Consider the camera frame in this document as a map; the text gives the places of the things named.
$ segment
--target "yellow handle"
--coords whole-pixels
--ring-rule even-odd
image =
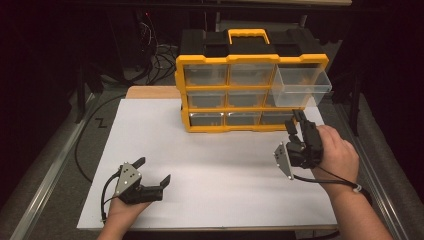
[[[232,37],[263,37],[266,44],[269,44],[265,29],[229,29],[228,36],[230,44],[233,44]]]

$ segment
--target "person's left hand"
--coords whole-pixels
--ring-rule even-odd
[[[150,204],[151,202],[127,205],[119,198],[113,198],[105,226],[98,239],[122,239],[138,215]]]

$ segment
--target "person's right hand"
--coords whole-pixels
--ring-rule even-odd
[[[356,183],[359,169],[359,156],[351,143],[343,140],[336,129],[321,125],[317,127],[321,136],[324,149],[322,162],[319,167],[342,177],[350,182]],[[340,180],[326,173],[319,167],[312,169],[315,179],[319,180]],[[344,191],[351,191],[352,187],[342,184],[321,184],[327,194],[336,197]]]

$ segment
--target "human hand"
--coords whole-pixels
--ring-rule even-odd
[[[312,169],[316,179],[340,180],[326,171],[355,183],[358,177],[359,156],[355,148],[343,140],[336,129],[322,125],[317,127],[324,149],[322,162],[319,167]],[[352,188],[341,184],[321,184],[330,198],[335,198],[344,191],[352,192]]]
[[[119,198],[113,198],[105,226],[97,239],[122,239],[138,215],[150,204],[151,202],[127,205]]]

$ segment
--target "yellow and black storage cabinet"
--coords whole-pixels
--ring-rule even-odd
[[[328,58],[307,29],[184,30],[175,79],[188,132],[286,130],[293,109],[331,90]]]

